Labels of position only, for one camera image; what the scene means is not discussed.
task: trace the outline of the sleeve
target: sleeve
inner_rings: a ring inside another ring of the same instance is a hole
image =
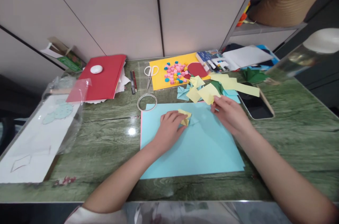
[[[114,213],[94,213],[85,208],[76,208],[65,224],[127,224],[126,213],[119,210]]]

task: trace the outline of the red folder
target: red folder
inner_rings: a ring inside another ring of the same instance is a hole
[[[100,99],[114,99],[121,70],[124,66],[126,55],[101,56],[91,58],[81,73],[79,79],[91,79],[91,86],[88,86],[86,100],[95,101]],[[101,65],[103,70],[98,74],[91,73],[91,68]],[[79,91],[72,89],[66,102],[81,101]]]

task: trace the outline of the marble pattern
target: marble pattern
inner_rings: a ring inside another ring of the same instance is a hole
[[[140,149],[138,98],[154,94],[158,103],[185,102],[176,99],[177,88],[147,90],[144,68],[149,60],[128,61],[134,70],[138,92],[130,84],[113,100],[86,104],[82,127],[70,153],[59,157],[49,181],[41,184],[0,184],[0,202],[79,202],[114,170]],[[244,81],[238,72],[229,73]],[[339,120],[297,80],[280,86],[261,83],[276,118],[252,120],[255,128],[315,187],[332,201],[339,201]],[[141,180],[129,201],[156,200],[273,200],[252,163],[238,145],[244,172]],[[53,186],[65,176],[74,183]]]

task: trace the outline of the white scissors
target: white scissors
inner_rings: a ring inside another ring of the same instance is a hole
[[[151,83],[152,80],[152,76],[156,75],[159,72],[159,67],[157,67],[156,65],[153,67],[147,66],[144,70],[144,73],[146,76],[148,76],[148,81],[147,81],[147,89],[149,88],[149,84]]]

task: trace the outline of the water bottle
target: water bottle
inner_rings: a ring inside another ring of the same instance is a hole
[[[270,85],[279,85],[339,51],[339,29],[326,28],[314,32],[265,74]]]

